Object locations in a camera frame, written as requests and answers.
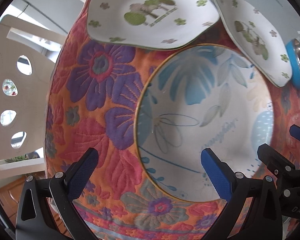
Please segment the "blue steel bowl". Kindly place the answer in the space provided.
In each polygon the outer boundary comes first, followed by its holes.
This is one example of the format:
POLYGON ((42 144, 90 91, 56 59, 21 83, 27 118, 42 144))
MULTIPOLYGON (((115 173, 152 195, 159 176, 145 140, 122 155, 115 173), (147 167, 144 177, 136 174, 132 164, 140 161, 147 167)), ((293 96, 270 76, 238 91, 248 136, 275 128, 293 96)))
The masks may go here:
POLYGON ((294 38, 286 44, 286 50, 292 67, 291 82, 300 90, 300 42, 294 38))

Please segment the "square forest plate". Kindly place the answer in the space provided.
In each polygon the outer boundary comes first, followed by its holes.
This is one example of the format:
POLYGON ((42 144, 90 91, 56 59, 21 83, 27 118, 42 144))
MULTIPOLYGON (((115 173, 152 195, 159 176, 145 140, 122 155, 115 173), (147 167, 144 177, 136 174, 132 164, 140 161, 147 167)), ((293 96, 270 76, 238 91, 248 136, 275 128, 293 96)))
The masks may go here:
POLYGON ((101 43, 174 50, 219 18, 210 0, 90 0, 87 33, 101 43))
POLYGON ((276 28, 246 0, 214 2, 234 44, 273 85, 284 87, 292 78, 292 67, 276 28))

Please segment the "round blue floral plate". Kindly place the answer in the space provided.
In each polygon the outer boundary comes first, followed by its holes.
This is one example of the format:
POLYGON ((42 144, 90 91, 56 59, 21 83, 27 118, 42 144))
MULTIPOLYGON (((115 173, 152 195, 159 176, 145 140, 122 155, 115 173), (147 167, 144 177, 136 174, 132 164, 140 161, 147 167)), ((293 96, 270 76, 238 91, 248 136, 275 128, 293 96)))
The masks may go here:
POLYGON ((201 152, 210 148, 233 171, 256 176, 257 149, 270 143, 268 86, 235 50, 200 44, 169 56, 149 77, 135 118, 143 169, 162 193, 189 203, 218 199, 201 152))

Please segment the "floral orange quilted mat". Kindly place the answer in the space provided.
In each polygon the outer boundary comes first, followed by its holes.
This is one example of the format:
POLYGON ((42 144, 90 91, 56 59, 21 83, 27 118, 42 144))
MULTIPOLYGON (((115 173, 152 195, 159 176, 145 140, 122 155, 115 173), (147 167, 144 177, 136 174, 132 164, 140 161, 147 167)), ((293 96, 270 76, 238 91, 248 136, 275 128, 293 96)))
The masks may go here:
POLYGON ((172 52, 91 39, 91 1, 85 0, 51 77, 46 173, 66 171, 93 147, 99 161, 75 207, 98 238, 201 239, 224 202, 189 204, 162 193, 147 178, 133 147, 143 86, 172 52))

